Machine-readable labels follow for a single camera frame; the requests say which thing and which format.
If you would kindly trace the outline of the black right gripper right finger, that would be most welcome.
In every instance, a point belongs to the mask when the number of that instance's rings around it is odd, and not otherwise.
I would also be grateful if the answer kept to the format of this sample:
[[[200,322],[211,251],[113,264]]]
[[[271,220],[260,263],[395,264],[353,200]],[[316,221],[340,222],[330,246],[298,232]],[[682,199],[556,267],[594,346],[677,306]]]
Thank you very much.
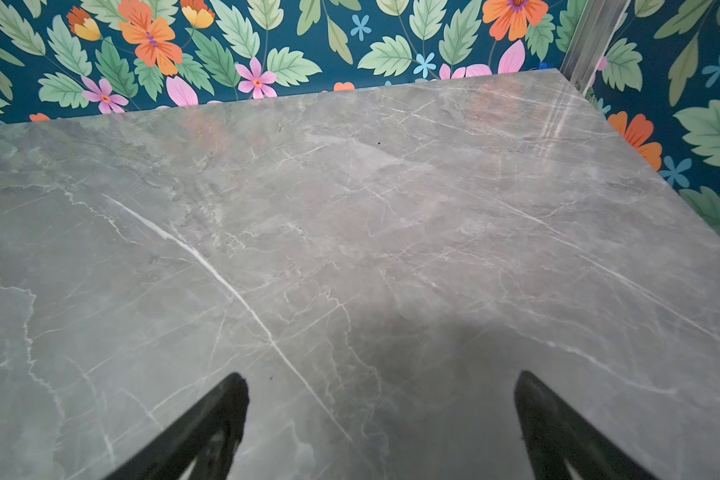
[[[536,479],[656,479],[533,373],[513,399]]]

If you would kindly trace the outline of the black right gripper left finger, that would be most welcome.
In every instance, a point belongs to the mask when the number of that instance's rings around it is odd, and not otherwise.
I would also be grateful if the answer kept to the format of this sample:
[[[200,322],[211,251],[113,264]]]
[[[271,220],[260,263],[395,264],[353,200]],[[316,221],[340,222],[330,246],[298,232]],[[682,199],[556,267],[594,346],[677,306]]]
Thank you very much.
[[[247,381],[231,373],[110,479],[225,479],[244,436]]]

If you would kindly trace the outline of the aluminium corner frame post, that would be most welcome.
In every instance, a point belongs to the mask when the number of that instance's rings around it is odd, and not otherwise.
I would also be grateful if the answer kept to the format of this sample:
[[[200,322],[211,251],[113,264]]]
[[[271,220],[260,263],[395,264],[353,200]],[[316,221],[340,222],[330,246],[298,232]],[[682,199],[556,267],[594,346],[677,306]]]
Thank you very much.
[[[560,72],[584,95],[620,25],[628,0],[588,0],[575,22]]]

